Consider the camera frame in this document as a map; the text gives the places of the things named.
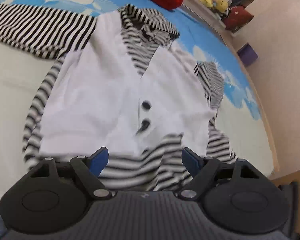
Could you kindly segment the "striped white hooded cardigan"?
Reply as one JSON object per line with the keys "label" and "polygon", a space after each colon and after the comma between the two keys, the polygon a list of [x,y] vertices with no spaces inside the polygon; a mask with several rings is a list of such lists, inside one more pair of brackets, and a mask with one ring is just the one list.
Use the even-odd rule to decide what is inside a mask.
{"label": "striped white hooded cardigan", "polygon": [[229,138],[215,126],[223,77],[178,38],[159,11],[131,4],[98,17],[0,4],[0,42],[55,61],[26,117],[26,165],[106,147],[108,188],[156,191],[190,180],[185,147],[234,162]]}

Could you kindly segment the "blue patterned bed sheet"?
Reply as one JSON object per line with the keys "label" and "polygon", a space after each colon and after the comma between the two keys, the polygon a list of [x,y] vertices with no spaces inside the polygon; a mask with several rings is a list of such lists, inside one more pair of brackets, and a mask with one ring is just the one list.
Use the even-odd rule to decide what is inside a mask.
{"label": "blue patterned bed sheet", "polygon": [[186,184],[189,147],[273,171],[247,74],[218,35],[147,0],[0,0],[0,198],[26,169],[101,147],[112,190]]}

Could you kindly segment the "purple box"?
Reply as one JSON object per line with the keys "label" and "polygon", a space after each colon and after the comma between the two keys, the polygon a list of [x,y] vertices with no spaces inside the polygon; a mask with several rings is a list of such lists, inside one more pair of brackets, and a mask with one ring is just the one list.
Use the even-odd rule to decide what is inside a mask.
{"label": "purple box", "polygon": [[258,59],[257,53],[249,43],[246,43],[242,48],[240,48],[237,51],[237,55],[245,67],[249,67]]}

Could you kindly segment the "dark red cushion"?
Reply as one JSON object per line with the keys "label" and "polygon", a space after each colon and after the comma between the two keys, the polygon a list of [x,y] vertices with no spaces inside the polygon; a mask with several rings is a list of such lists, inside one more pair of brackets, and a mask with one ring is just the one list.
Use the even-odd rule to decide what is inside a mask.
{"label": "dark red cushion", "polygon": [[249,13],[245,7],[238,5],[230,8],[229,14],[223,19],[223,23],[226,26],[226,30],[235,33],[248,24],[253,18],[254,15]]}

